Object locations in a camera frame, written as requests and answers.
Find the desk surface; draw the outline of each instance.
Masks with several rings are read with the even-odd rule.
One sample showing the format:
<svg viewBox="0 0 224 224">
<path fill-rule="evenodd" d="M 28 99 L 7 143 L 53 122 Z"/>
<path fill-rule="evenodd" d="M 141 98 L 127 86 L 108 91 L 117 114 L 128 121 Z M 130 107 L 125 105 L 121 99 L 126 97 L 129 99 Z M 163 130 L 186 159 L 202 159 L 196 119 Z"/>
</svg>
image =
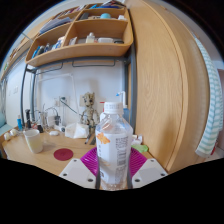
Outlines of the desk surface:
<svg viewBox="0 0 224 224">
<path fill-rule="evenodd" d="M 40 136 L 43 142 L 43 151 L 38 154 L 30 151 L 23 135 L 13 137 L 9 141 L 4 141 L 2 145 L 8 159 L 34 165 L 58 176 L 72 158 L 79 159 L 95 147 L 95 145 L 84 144 L 86 139 L 67 138 L 62 132 L 58 136 L 51 136 L 48 133 L 41 133 Z M 66 161 L 55 159 L 54 152 L 60 148 L 71 149 L 73 151 L 73 157 Z M 147 159 L 152 158 L 148 152 L 144 152 L 143 155 Z"/>
</svg>

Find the electrical outlet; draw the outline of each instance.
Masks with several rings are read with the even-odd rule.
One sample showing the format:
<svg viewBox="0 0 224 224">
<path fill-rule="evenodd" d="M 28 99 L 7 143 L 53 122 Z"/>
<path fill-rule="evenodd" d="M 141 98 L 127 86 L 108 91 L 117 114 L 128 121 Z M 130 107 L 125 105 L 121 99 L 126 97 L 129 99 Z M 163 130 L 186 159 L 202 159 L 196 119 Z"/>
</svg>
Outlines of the electrical outlet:
<svg viewBox="0 0 224 224">
<path fill-rule="evenodd" d="M 60 106 L 59 98 L 54 98 L 54 106 L 55 107 L 59 107 Z"/>
<path fill-rule="evenodd" d="M 84 102 L 83 95 L 80 95 L 80 98 L 79 98 L 79 106 L 80 107 L 85 107 L 85 102 Z"/>
<path fill-rule="evenodd" d="M 67 105 L 69 105 L 69 100 L 70 100 L 70 97 L 69 96 L 59 96 L 59 103 L 60 103 L 60 106 L 63 106 L 63 103 L 66 103 Z"/>
</svg>

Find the groot figurine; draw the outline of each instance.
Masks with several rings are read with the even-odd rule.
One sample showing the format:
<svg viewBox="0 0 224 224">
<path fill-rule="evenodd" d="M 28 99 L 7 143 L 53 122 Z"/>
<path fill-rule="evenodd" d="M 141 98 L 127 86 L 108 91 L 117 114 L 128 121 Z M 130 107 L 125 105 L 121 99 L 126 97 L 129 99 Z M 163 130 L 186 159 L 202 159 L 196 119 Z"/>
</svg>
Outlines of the groot figurine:
<svg viewBox="0 0 224 224">
<path fill-rule="evenodd" d="M 94 100 L 95 100 L 95 94 L 94 93 L 86 93 L 84 96 L 84 102 L 85 102 L 85 107 L 86 109 L 83 111 L 82 115 L 81 115 L 81 123 L 82 124 L 87 124 L 90 126 L 90 131 L 93 132 L 94 131 L 94 127 L 95 127 L 95 122 L 93 119 L 93 114 L 95 113 L 97 116 L 97 122 L 99 123 L 99 114 L 96 110 L 93 109 L 93 104 L 94 104 Z"/>
</svg>

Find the wooden shelf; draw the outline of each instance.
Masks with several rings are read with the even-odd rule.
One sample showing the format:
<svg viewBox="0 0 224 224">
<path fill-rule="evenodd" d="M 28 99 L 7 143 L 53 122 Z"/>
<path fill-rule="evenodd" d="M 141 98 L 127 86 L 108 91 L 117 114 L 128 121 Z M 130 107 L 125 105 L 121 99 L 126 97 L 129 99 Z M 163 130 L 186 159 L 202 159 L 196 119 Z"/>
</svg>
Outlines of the wooden shelf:
<svg viewBox="0 0 224 224">
<path fill-rule="evenodd" d="M 110 8 L 100 8 L 100 9 L 84 9 L 80 15 L 76 18 L 78 20 L 83 13 L 89 13 L 89 16 L 101 16 L 103 13 L 109 13 L 111 18 L 118 19 L 119 15 L 125 14 L 125 8 L 123 9 L 110 9 Z"/>
<path fill-rule="evenodd" d="M 86 19 L 78 20 L 88 11 L 91 15 L 109 13 L 116 19 Z M 26 57 L 26 63 L 34 67 L 73 57 L 87 56 L 123 56 L 133 42 L 133 33 L 129 13 L 124 9 L 83 9 L 77 14 L 72 23 L 56 27 L 40 35 L 35 39 Z M 118 20 L 119 15 L 124 15 L 127 20 Z M 108 37 L 122 40 L 124 43 L 85 43 L 86 37 L 93 32 L 95 38 Z M 47 43 L 55 44 L 58 38 L 65 36 L 60 48 L 48 51 L 32 59 L 32 55 L 38 46 Z M 77 37 L 75 45 L 69 45 L 69 41 Z"/>
</svg>

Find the small bottle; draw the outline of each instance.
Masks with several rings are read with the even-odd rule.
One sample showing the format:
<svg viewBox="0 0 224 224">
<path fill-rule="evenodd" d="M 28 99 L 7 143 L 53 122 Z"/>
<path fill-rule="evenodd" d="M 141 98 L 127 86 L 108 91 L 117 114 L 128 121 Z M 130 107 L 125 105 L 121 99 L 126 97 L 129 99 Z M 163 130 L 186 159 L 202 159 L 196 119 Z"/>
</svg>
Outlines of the small bottle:
<svg viewBox="0 0 224 224">
<path fill-rule="evenodd" d="M 17 124 L 18 124 L 19 131 L 22 131 L 23 130 L 23 126 L 22 126 L 20 115 L 18 115 Z"/>
<path fill-rule="evenodd" d="M 127 171 L 131 153 L 133 129 L 122 117 L 121 102 L 105 102 L 105 118 L 96 126 L 97 156 L 101 187 L 123 190 L 127 186 Z"/>
<path fill-rule="evenodd" d="M 95 36 L 94 33 L 90 33 L 89 36 L 86 38 L 86 43 L 94 43 Z"/>
</svg>

